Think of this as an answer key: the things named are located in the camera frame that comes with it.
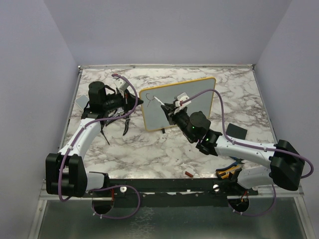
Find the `yellow framed whiteboard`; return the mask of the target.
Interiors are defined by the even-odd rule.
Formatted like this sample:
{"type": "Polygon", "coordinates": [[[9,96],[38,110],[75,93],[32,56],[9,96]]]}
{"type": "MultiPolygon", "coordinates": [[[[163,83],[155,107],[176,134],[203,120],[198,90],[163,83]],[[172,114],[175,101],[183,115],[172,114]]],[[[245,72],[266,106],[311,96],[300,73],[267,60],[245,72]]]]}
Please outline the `yellow framed whiteboard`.
{"type": "Polygon", "coordinates": [[[171,127],[162,110],[164,103],[173,104],[174,113],[180,109],[187,109],[189,115],[201,111],[206,117],[209,117],[214,96],[212,91],[187,103],[185,101],[204,90],[214,89],[215,85],[216,79],[207,77],[142,89],[139,98],[144,101],[142,113],[145,129],[154,131],[171,127]]]}

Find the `white marker pen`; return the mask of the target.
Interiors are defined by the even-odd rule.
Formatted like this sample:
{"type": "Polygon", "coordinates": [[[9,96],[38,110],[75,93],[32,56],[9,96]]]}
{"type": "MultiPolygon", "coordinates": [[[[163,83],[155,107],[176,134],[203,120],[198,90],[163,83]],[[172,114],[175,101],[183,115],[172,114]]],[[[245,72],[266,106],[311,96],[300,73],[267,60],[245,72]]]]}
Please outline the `white marker pen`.
{"type": "Polygon", "coordinates": [[[154,96],[154,99],[157,100],[161,106],[164,106],[164,103],[158,97],[154,96]]]}

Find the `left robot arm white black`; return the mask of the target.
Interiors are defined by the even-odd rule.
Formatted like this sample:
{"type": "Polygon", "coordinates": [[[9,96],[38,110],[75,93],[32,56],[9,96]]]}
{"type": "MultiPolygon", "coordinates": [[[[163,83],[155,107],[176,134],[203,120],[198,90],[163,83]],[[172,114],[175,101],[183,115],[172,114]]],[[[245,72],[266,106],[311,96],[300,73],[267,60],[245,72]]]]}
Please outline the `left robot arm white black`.
{"type": "Polygon", "coordinates": [[[103,197],[110,191],[108,175],[87,172],[83,159],[107,123],[127,119],[143,103],[136,92],[130,93],[134,86],[128,79],[118,74],[112,76],[114,89],[101,81],[89,84],[89,100],[76,132],[62,149],[48,154],[45,160],[46,191],[59,196],[61,201],[82,197],[88,191],[103,197]]]}

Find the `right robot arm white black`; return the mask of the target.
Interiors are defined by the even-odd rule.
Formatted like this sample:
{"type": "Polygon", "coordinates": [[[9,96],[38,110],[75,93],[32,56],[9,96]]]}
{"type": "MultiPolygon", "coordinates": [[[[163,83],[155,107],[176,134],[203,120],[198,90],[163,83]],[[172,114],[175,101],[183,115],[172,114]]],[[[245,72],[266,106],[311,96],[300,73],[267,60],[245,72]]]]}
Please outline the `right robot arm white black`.
{"type": "Polygon", "coordinates": [[[169,124],[176,125],[190,143],[196,143],[201,153],[235,157],[260,165],[237,173],[229,182],[233,194],[240,195],[246,189],[269,184],[289,191],[298,189],[305,163],[288,141],[258,144],[237,139],[211,130],[211,122],[201,111],[188,115],[186,108],[178,110],[173,104],[163,104],[161,109],[169,124]]]}

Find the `red marker cap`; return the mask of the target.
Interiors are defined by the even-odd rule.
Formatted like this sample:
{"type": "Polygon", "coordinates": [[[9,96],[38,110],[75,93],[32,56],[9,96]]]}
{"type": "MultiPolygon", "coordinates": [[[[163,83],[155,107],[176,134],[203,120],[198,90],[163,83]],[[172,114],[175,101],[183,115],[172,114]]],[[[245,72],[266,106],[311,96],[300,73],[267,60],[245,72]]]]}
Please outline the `red marker cap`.
{"type": "Polygon", "coordinates": [[[190,172],[188,172],[188,171],[185,171],[185,175],[187,175],[188,177],[190,177],[190,178],[193,178],[194,177],[194,175],[193,174],[191,174],[190,172]]]}

